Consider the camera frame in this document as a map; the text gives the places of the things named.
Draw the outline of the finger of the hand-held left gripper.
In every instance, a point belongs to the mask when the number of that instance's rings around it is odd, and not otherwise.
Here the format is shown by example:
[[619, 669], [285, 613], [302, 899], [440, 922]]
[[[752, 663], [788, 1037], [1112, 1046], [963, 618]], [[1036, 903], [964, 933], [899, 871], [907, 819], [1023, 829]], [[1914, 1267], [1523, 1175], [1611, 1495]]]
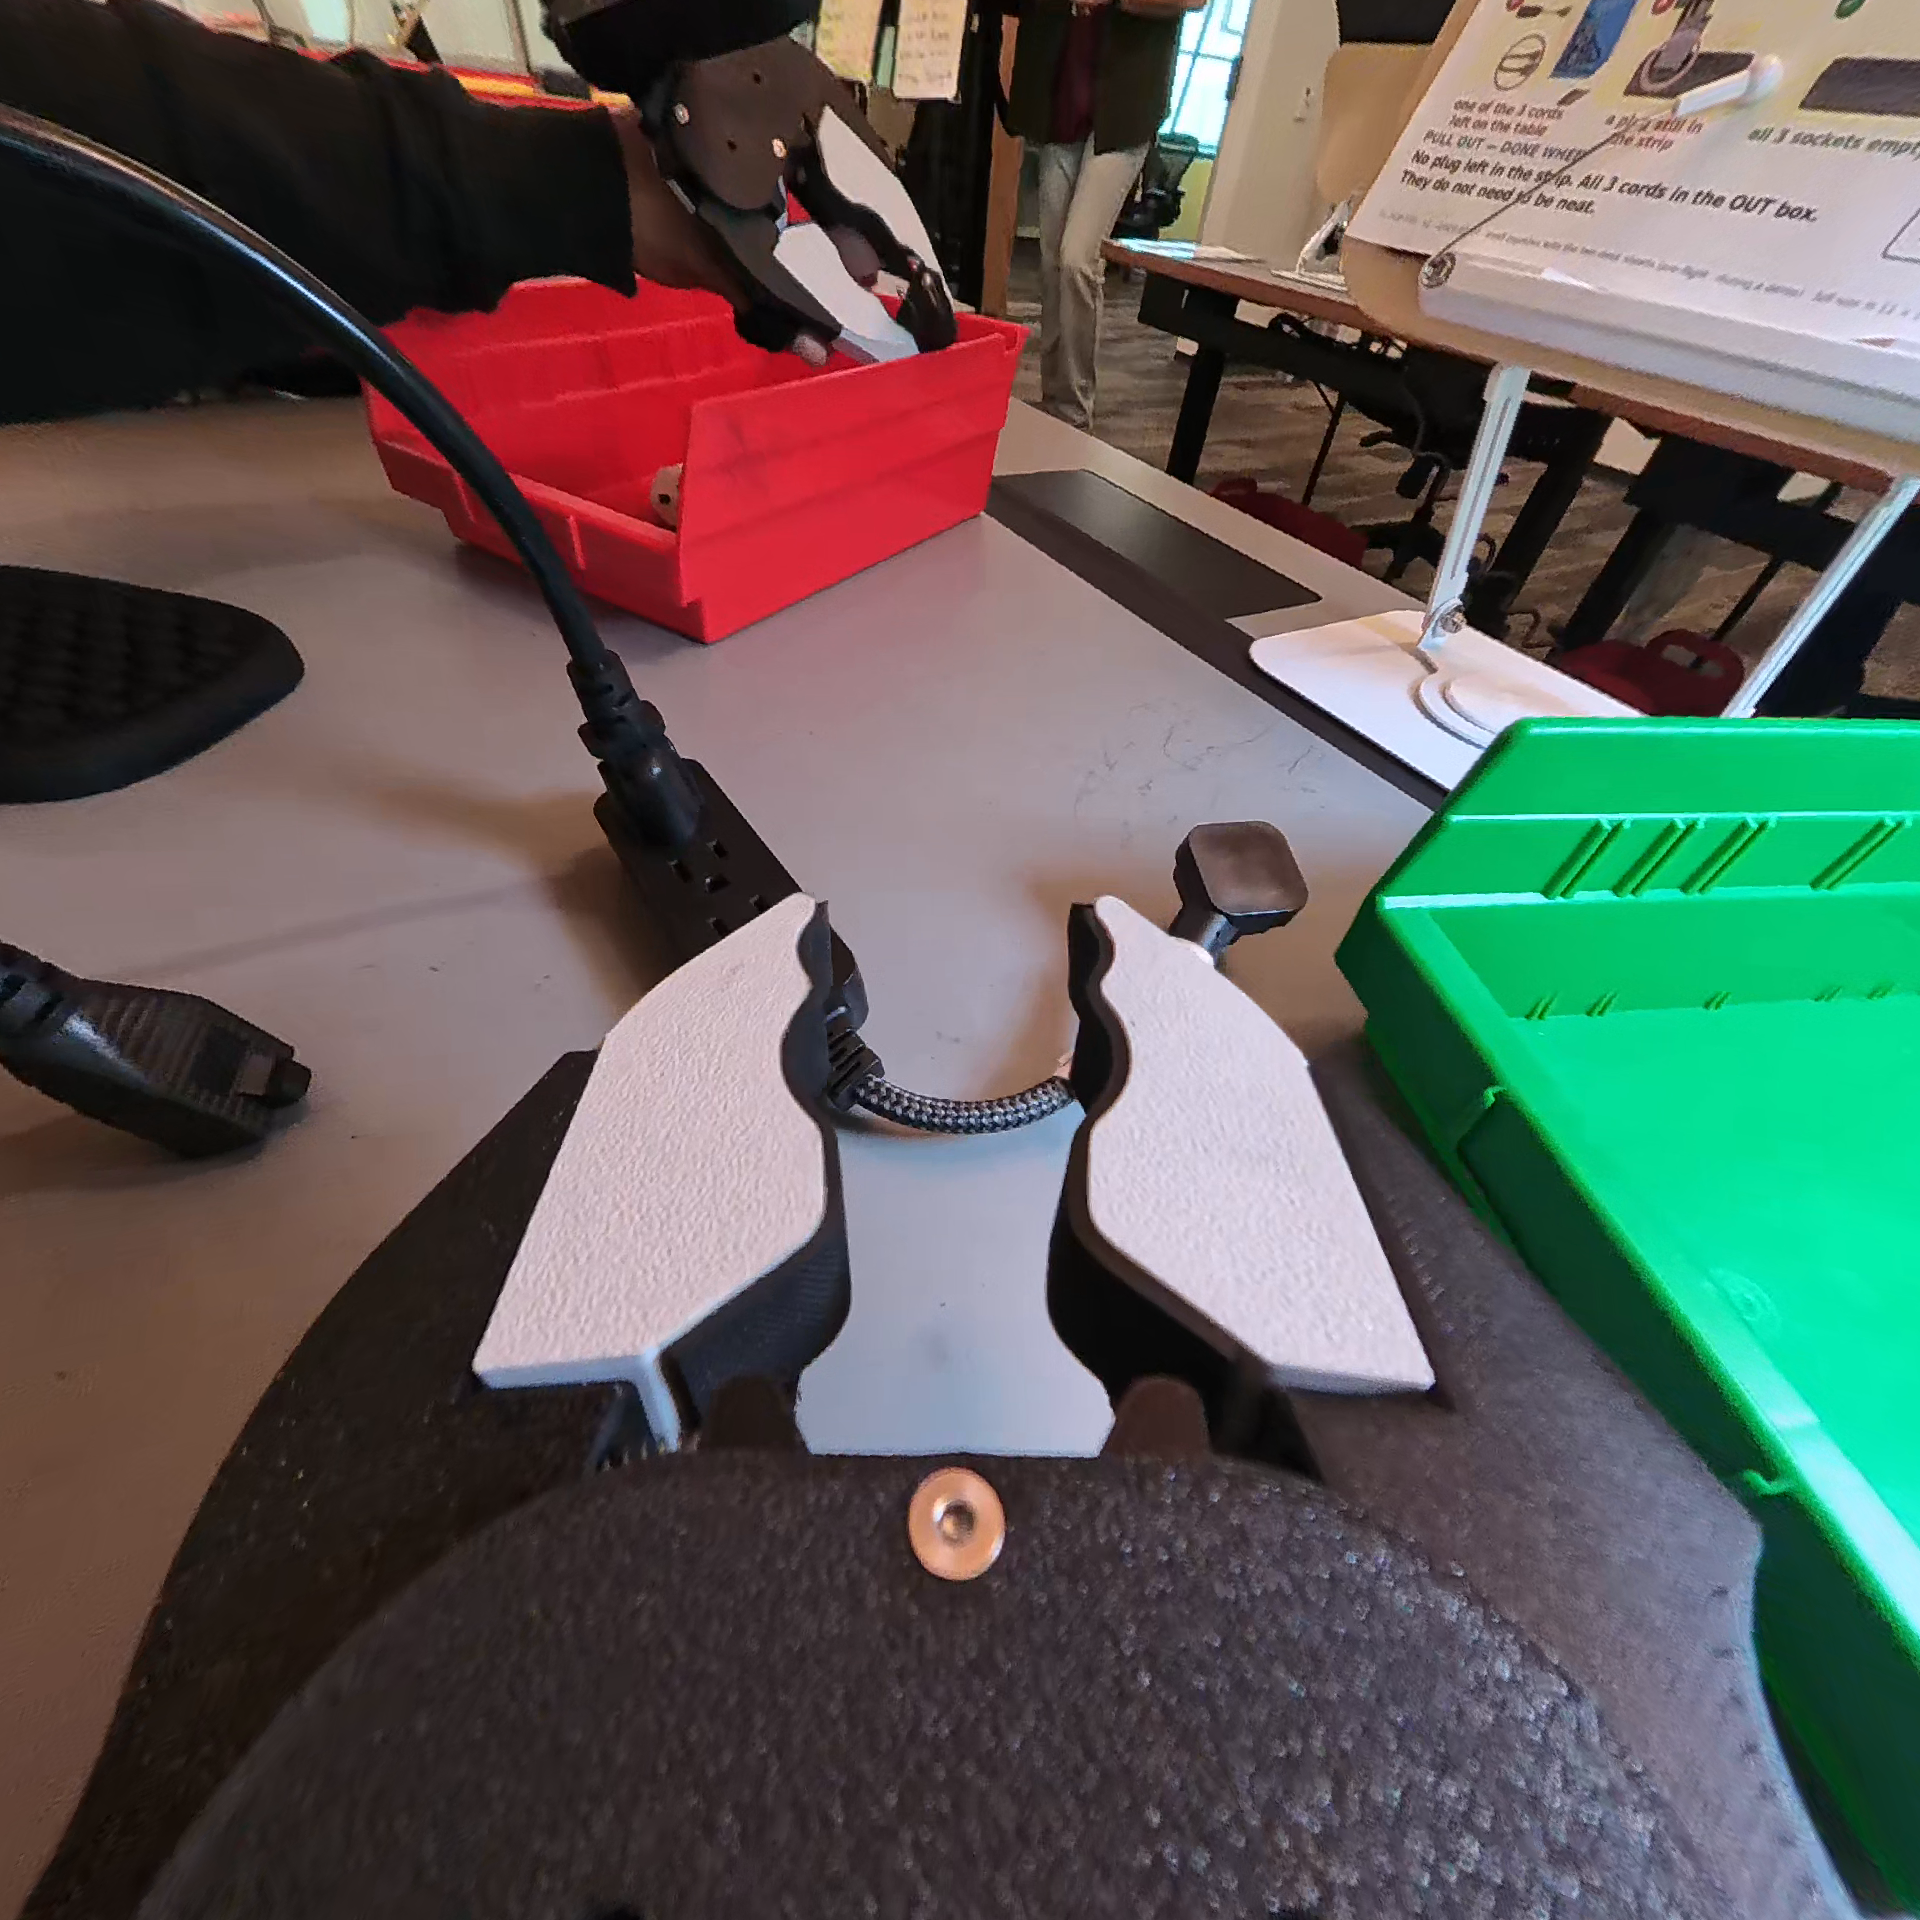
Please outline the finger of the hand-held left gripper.
[[735, 223], [735, 270], [747, 295], [735, 334], [763, 352], [815, 343], [864, 366], [906, 360], [923, 352], [876, 290], [852, 267], [877, 267], [864, 237], [823, 223]]
[[824, 108], [812, 138], [808, 218], [843, 226], [874, 247], [877, 267], [852, 267], [900, 317], [923, 352], [958, 341], [947, 275], [894, 164], [850, 111]]

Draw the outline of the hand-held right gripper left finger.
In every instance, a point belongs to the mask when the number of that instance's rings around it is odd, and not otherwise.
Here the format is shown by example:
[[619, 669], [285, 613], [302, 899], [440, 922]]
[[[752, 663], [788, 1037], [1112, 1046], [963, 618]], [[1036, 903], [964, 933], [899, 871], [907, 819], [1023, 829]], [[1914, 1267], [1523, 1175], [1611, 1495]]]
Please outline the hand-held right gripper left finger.
[[792, 1386], [848, 1318], [824, 1116], [824, 906], [788, 896], [660, 979], [606, 1034], [471, 1371], [629, 1386], [694, 1432], [733, 1375]]

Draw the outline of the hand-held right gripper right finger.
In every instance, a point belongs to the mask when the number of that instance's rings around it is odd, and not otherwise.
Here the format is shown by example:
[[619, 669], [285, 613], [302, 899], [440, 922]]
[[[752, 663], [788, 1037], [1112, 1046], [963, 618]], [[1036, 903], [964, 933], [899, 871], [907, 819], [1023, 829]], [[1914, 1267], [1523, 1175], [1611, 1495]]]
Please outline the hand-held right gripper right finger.
[[1071, 1134], [1047, 1316], [1108, 1403], [1191, 1388], [1211, 1426], [1292, 1391], [1424, 1396], [1432, 1363], [1304, 1054], [1202, 947], [1071, 907]]

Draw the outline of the red plastic bin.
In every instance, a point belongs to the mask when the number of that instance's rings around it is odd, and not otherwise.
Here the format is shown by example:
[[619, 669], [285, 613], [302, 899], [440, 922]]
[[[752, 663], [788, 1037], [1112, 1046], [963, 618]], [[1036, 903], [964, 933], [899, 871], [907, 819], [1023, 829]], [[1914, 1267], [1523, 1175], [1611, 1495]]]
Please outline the red plastic bin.
[[500, 459], [572, 578], [714, 643], [986, 510], [1023, 330], [890, 366], [758, 352], [715, 295], [584, 279], [388, 341]]

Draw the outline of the green plastic bin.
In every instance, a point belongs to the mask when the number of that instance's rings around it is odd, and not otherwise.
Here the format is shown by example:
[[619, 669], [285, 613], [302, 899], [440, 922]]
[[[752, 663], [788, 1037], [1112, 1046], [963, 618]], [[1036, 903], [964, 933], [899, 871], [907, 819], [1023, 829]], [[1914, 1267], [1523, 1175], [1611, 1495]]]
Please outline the green plastic bin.
[[1916, 722], [1518, 722], [1335, 960], [1478, 1215], [1760, 1522], [1768, 1701], [1916, 1914]]

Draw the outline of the person's left forearm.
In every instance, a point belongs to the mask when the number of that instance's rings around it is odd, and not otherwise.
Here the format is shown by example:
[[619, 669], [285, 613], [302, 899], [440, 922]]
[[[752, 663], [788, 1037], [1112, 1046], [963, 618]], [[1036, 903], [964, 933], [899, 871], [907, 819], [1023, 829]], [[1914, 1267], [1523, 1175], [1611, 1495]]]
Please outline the person's left forearm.
[[[2, 98], [200, 195], [366, 320], [486, 314], [520, 282], [636, 292], [614, 120], [440, 71], [316, 59], [164, 5], [8, 3]], [[2, 162], [2, 421], [163, 404], [298, 358], [252, 272]]]

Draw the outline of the hanging paper sheets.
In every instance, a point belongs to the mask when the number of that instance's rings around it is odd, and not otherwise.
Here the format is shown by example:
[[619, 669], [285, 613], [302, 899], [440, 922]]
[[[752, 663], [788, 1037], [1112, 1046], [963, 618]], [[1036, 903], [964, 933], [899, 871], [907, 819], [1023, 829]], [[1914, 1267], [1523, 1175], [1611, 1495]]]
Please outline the hanging paper sheets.
[[968, 3], [823, 3], [812, 50], [838, 79], [880, 84], [907, 102], [952, 102], [968, 20]]

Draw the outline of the wooden side table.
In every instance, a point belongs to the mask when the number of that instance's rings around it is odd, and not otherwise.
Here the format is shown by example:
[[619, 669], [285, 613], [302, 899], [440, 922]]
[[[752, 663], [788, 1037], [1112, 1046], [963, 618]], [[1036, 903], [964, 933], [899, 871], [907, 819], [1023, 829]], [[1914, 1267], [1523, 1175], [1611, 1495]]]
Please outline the wooden side table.
[[[1215, 260], [1194, 245], [1108, 243], [1107, 259], [1142, 275], [1141, 323], [1194, 343], [1184, 403], [1166, 468], [1194, 480], [1202, 462], [1228, 366], [1303, 378], [1335, 398], [1335, 416], [1363, 416], [1408, 454], [1422, 502], [1415, 518], [1379, 523], [1397, 565], [1438, 559], [1438, 484], [1463, 477], [1482, 426], [1488, 368], [1436, 347], [1406, 347], [1373, 330], [1341, 292], [1280, 275], [1258, 260]], [[1608, 426], [1653, 438], [1635, 482], [1636, 514], [1615, 555], [1573, 615], [1571, 643], [1600, 639], [1682, 530], [1725, 538], [1766, 562], [1821, 567], [1837, 555], [1842, 522], [1826, 508], [1788, 502], [1789, 472], [1829, 486], [1882, 494], [1878, 467], [1861, 454], [1789, 438], [1782, 426], [1731, 426], [1635, 400], [1592, 383], [1535, 375], [1509, 450], [1541, 467], [1518, 517], [1488, 559], [1470, 565], [1472, 624], [1501, 637], [1520, 590], [1574, 508]]]

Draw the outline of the red floor bag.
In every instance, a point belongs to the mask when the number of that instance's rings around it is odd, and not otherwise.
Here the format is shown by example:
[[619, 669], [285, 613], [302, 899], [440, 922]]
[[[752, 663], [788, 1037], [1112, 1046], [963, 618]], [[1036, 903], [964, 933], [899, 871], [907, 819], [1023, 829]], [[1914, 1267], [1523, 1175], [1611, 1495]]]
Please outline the red floor bag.
[[1360, 570], [1370, 548], [1367, 535], [1346, 522], [1308, 508], [1282, 492], [1262, 486], [1250, 475], [1229, 475], [1211, 486], [1211, 499], [1258, 518], [1318, 554]]

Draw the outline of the beige board stand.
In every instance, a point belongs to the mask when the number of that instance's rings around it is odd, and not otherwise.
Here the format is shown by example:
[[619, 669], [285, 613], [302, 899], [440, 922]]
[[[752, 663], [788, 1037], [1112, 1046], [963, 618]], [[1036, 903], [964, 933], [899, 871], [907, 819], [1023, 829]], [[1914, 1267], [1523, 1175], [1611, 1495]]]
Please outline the beige board stand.
[[[1427, 90], [1443, 69], [1447, 47], [1438, 44], [1341, 44], [1324, 77], [1320, 119], [1315, 154], [1315, 187], [1333, 210], [1360, 214], [1381, 174], [1390, 195], [1399, 184], [1397, 151], [1416, 117]], [[1430, 212], [1402, 223], [1372, 226], [1373, 237], [1341, 240], [1339, 267], [1351, 296], [1373, 309], [1375, 290], [1404, 283], [1416, 272], [1415, 260], [1432, 251]]]

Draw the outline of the red floor crate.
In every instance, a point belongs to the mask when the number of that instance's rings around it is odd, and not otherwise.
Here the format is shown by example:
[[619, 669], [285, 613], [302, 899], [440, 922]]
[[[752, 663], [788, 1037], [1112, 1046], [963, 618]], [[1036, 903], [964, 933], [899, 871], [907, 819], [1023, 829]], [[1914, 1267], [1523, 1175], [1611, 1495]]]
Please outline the red floor crate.
[[1736, 650], [1694, 631], [1662, 631], [1645, 643], [1597, 639], [1564, 651], [1556, 669], [1662, 718], [1720, 715], [1746, 671]]

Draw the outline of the white instruction sheet stand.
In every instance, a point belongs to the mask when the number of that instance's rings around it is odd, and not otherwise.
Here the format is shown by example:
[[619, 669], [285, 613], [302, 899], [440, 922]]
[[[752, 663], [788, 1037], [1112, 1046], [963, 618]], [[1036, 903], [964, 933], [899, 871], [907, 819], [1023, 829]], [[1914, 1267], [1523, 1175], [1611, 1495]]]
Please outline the white instruction sheet stand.
[[1408, 195], [1381, 174], [1339, 235], [1430, 212], [1432, 250], [1358, 309], [1490, 378], [1424, 613], [1255, 639], [1255, 671], [1440, 796], [1518, 722], [1631, 712], [1466, 608], [1544, 375], [1782, 426], [1885, 472], [1725, 706], [1755, 712], [1916, 547], [1916, 5], [1339, 5], [1336, 20], [1339, 46], [1447, 47], [1397, 151]]

